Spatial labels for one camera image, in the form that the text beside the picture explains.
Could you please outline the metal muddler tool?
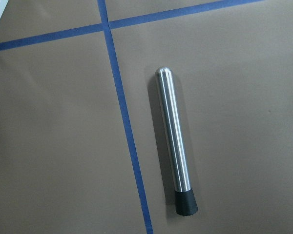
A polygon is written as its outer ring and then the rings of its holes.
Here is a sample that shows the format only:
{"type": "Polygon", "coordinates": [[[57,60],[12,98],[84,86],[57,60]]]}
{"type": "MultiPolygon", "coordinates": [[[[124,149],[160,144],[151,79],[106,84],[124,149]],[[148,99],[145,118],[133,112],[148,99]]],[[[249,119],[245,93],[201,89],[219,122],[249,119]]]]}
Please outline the metal muddler tool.
{"type": "Polygon", "coordinates": [[[158,68],[155,80],[174,184],[175,210],[180,216],[194,215],[198,211],[198,206],[188,172],[172,70],[168,67],[158,68]]]}

